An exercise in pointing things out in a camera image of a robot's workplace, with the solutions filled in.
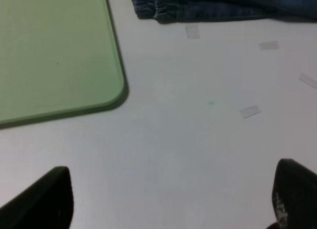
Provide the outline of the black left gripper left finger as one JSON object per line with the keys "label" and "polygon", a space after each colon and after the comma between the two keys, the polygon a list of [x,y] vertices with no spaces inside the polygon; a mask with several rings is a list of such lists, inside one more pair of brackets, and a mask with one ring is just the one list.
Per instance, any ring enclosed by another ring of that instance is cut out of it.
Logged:
{"label": "black left gripper left finger", "polygon": [[74,213],[70,170],[51,169],[0,208],[2,229],[68,229]]}

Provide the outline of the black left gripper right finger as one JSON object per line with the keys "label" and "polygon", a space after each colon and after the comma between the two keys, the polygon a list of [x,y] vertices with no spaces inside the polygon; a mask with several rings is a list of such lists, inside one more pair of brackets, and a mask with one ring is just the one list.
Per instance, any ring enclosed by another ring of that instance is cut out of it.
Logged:
{"label": "black left gripper right finger", "polygon": [[293,159],[281,159],[271,197],[276,222],[269,229],[317,227],[317,174],[310,169]]}

